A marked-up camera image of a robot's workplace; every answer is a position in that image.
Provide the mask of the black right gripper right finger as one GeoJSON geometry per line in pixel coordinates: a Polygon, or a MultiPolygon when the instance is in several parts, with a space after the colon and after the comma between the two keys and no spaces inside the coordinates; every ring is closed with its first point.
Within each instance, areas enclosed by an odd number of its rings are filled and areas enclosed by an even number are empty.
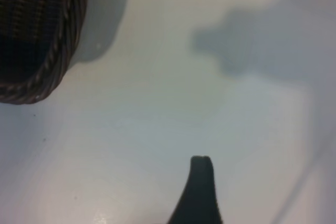
{"type": "Polygon", "coordinates": [[[206,223],[223,223],[217,202],[213,163],[209,156],[203,156],[203,161],[205,163],[205,189],[203,189],[205,199],[203,203],[204,211],[206,212],[206,223]]]}

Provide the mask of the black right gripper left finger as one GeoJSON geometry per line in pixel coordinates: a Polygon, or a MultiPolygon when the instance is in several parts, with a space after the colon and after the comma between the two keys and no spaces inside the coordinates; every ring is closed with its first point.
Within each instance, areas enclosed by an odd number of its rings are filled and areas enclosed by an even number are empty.
{"type": "Polygon", "coordinates": [[[201,156],[193,156],[190,161],[188,178],[177,205],[168,223],[199,223],[198,210],[198,179],[201,176],[201,156]]]}

